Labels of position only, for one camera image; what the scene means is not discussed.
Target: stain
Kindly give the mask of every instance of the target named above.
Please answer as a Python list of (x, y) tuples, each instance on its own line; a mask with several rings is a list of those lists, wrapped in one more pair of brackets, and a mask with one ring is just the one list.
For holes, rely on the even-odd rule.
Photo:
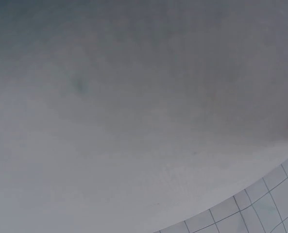
[(88, 92), (88, 82), (84, 78), (74, 78), (72, 86), (77, 94), (83, 96)]

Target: tiled wall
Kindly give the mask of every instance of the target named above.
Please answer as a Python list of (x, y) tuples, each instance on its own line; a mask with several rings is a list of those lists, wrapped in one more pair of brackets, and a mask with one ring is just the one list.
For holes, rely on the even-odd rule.
[(233, 197), (158, 233), (288, 233), (288, 160)]

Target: gray surface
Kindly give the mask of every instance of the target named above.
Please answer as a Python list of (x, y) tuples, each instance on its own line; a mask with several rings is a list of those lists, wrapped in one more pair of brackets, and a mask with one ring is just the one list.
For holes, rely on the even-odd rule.
[(154, 232), (287, 158), (288, 1), (0, 1), (1, 233)]

